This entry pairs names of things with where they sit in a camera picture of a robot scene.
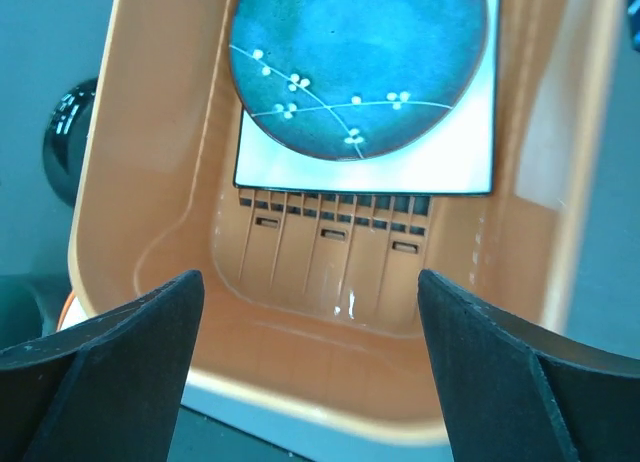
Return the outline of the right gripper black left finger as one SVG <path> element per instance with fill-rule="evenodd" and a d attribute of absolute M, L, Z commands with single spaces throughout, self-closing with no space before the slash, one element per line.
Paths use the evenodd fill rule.
<path fill-rule="evenodd" d="M 164 461 L 205 299 L 188 270 L 1 352 L 4 461 Z"/>

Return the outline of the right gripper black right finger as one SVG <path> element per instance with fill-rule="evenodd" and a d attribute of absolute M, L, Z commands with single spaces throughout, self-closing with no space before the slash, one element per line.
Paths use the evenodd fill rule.
<path fill-rule="evenodd" d="M 455 460 L 638 460 L 638 360 L 551 332 L 431 270 L 417 299 Z"/>

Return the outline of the orange plastic bin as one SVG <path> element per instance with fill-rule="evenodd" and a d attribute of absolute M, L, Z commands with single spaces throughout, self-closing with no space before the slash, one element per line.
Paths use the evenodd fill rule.
<path fill-rule="evenodd" d="M 493 192 L 425 211 L 233 186 L 235 2 L 114 0 L 69 246 L 75 294 L 92 316 L 197 269 L 187 406 L 211 413 L 219 394 L 439 444 L 418 274 L 564 328 L 626 0 L 502 0 Z"/>

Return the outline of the black round plate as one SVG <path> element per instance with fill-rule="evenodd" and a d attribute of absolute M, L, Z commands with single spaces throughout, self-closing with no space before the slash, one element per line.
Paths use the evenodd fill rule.
<path fill-rule="evenodd" d="M 43 136 L 42 159 L 48 183 L 71 208 L 78 194 L 97 83 L 94 77 L 68 90 L 51 112 Z"/>

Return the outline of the white square plate black rim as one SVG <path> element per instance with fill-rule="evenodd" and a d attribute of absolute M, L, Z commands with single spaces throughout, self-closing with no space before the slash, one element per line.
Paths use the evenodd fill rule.
<path fill-rule="evenodd" d="M 418 140 L 357 160 L 307 156 L 278 143 L 242 104 L 234 182 L 278 191 L 370 194 L 485 194 L 492 187 L 500 0 L 491 41 L 454 109 Z"/>

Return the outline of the blue-grey round plate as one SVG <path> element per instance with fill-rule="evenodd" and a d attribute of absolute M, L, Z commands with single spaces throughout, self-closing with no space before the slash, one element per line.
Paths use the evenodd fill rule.
<path fill-rule="evenodd" d="M 458 104 L 497 0 L 238 0 L 230 63 L 253 121 L 326 160 L 386 155 Z"/>

